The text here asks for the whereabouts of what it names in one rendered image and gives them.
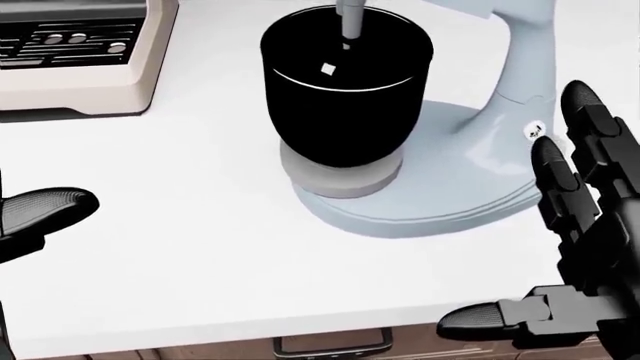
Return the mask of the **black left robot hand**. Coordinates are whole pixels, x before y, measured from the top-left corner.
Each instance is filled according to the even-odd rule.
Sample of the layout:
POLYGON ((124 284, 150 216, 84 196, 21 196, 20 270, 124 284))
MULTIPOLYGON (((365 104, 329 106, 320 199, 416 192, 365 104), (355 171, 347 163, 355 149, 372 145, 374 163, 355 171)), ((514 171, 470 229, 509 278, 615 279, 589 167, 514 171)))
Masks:
POLYGON ((45 236, 93 215, 98 197, 81 188, 43 188, 2 197, 0 174, 0 264, 45 246, 45 236))

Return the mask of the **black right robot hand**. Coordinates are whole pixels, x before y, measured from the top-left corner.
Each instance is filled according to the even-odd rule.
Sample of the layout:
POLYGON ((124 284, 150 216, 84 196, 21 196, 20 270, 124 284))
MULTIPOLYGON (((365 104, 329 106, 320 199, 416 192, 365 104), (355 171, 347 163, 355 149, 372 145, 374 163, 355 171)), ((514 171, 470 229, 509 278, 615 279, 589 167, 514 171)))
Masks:
POLYGON ((574 152, 564 156, 539 137, 531 164, 539 212, 561 239, 562 284, 451 311, 436 332, 520 350, 596 336, 612 360, 640 360, 640 143, 580 80, 567 84, 560 105, 574 152))

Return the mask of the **light blue stand mixer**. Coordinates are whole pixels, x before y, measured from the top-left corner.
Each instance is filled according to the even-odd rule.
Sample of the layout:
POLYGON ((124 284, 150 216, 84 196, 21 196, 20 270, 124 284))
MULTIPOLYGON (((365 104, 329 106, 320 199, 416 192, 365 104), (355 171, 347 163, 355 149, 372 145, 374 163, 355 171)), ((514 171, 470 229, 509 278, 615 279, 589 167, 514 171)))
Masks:
POLYGON ((551 134, 556 101, 556 0, 427 0, 510 32, 498 83, 481 109, 424 101, 401 149, 363 167, 316 164, 281 146, 301 203, 363 236, 410 238, 469 230, 534 206, 531 146, 551 134))

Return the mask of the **grey mixer beater shaft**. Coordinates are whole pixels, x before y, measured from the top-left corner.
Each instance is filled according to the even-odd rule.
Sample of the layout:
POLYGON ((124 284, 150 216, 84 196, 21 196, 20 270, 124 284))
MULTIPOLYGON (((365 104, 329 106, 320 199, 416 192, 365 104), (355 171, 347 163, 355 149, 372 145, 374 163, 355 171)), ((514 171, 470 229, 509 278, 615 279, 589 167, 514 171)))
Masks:
POLYGON ((367 0, 336 0, 336 14, 341 17, 342 47, 349 50, 361 36, 364 6, 367 0))

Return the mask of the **beige toaster oven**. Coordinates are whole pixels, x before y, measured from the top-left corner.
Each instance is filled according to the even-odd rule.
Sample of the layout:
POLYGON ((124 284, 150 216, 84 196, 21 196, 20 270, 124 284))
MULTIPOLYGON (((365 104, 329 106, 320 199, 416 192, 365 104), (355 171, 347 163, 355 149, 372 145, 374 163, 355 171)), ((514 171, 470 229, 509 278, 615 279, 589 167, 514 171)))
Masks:
POLYGON ((0 122, 137 116, 179 0, 0 0, 0 122))

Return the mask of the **black mixing bowl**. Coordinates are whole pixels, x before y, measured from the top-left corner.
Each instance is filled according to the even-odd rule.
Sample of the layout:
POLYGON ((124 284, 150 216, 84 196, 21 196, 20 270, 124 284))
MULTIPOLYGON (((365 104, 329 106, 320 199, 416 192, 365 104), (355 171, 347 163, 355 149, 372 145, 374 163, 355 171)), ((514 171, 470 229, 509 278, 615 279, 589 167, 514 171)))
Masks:
POLYGON ((345 49, 332 5, 277 20, 260 50, 275 130, 299 155, 337 168, 378 161, 407 140, 434 55, 420 26, 371 7, 360 37, 345 49))

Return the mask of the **brown wooden drawer front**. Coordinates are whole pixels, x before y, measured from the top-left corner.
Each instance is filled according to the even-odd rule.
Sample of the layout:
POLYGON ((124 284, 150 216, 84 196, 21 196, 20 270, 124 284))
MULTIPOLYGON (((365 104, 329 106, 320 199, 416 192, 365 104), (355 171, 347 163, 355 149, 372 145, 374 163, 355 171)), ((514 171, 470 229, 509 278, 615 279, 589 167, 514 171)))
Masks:
MULTIPOLYGON (((438 338, 433 324, 392 329, 391 350, 371 360, 611 360, 597 338, 577 347, 516 350, 508 341, 463 342, 438 338)), ((295 335, 282 339, 283 350, 302 352, 370 345, 381 341, 376 329, 295 335)), ((81 360, 274 360, 270 339, 99 353, 81 360)))

